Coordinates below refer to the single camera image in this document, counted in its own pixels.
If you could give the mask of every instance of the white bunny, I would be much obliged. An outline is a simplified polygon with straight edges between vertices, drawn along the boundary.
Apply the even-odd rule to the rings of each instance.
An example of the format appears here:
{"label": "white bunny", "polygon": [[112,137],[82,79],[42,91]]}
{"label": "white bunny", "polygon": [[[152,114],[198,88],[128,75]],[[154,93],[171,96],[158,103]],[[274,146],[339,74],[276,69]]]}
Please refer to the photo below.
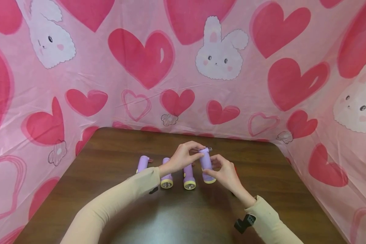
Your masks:
{"label": "white bunny", "polygon": [[366,133],[366,65],[338,97],[333,114],[335,120],[347,129]]}
{"label": "white bunny", "polygon": [[59,6],[51,0],[31,0],[22,10],[34,51],[47,69],[71,60],[76,54],[70,34],[56,22],[62,21]]}
{"label": "white bunny", "polygon": [[196,57],[198,71],[210,79],[235,79],[243,64],[238,49],[245,49],[248,35],[234,30],[222,39],[221,24],[216,16],[207,18],[203,34],[203,47]]}

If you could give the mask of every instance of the person's right hand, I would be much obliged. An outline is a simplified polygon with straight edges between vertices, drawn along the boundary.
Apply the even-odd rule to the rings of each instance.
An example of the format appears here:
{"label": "person's right hand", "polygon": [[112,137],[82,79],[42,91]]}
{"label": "person's right hand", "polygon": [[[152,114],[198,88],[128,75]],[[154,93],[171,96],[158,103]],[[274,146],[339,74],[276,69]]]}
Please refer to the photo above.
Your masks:
{"label": "person's right hand", "polygon": [[256,199],[241,184],[235,165],[219,154],[211,156],[210,159],[213,168],[221,169],[219,171],[204,169],[203,172],[218,180],[221,185],[237,196],[245,208],[252,207],[256,203]]}

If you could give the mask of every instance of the bunny face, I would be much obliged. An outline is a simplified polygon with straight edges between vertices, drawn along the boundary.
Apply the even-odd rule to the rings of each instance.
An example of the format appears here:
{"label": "bunny face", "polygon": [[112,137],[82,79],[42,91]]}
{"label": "bunny face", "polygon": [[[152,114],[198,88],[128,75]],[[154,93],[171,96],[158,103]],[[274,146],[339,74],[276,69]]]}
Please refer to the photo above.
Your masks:
{"label": "bunny face", "polygon": [[366,84],[355,82],[347,87],[338,97],[333,113],[347,129],[366,133]]}
{"label": "bunny face", "polygon": [[33,25],[30,37],[39,61],[47,69],[72,59],[76,54],[70,34],[53,21],[45,19]]}
{"label": "bunny face", "polygon": [[243,58],[230,43],[209,43],[199,49],[196,57],[198,71],[210,79],[235,79],[242,64]]}
{"label": "bunny face", "polygon": [[216,16],[206,20],[203,47],[196,56],[198,71],[217,80],[232,80],[239,74],[243,58],[238,49],[244,49],[248,36],[242,30],[234,30],[221,39],[221,24]]}

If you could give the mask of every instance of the wrinkled fabric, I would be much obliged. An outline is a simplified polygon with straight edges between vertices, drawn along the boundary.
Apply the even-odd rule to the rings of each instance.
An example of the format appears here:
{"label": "wrinkled fabric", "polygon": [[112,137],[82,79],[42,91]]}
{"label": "wrinkled fabric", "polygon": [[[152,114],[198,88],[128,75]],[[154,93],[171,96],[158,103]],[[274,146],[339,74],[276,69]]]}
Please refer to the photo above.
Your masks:
{"label": "wrinkled fabric", "polygon": [[101,127],[276,144],[366,243],[366,0],[0,1],[0,244]]}

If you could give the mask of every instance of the purple flashlight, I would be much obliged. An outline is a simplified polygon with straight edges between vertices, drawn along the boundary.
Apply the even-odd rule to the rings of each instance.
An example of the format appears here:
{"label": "purple flashlight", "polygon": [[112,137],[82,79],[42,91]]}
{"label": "purple flashlight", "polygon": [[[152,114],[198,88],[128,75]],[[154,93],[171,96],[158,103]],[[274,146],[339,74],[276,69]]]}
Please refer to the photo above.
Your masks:
{"label": "purple flashlight", "polygon": [[152,162],[153,160],[151,160],[149,157],[143,155],[140,157],[140,161],[138,162],[138,167],[137,167],[137,171],[136,174],[138,174],[139,172],[143,171],[144,169],[146,169],[148,167],[148,162]]}
{"label": "purple flashlight", "polygon": [[[163,164],[166,164],[169,161],[169,158],[164,158],[163,159]],[[173,179],[172,179],[172,175],[166,175],[163,178],[161,178],[161,182],[160,182],[160,186],[163,189],[169,189],[174,185]]]}
{"label": "purple flashlight", "polygon": [[193,190],[197,184],[192,173],[192,165],[189,164],[183,169],[183,186],[186,190]]}
{"label": "purple flashlight", "polygon": [[[199,161],[201,162],[202,170],[204,170],[204,169],[213,170],[213,167],[211,166],[210,155],[209,155],[209,152],[211,150],[212,150],[211,147],[206,147],[205,149],[198,151],[199,153],[204,154],[204,156],[199,159]],[[203,177],[203,181],[206,184],[212,184],[212,183],[216,182],[216,179],[214,179],[210,175],[206,175],[206,174],[202,173],[202,177]]]}

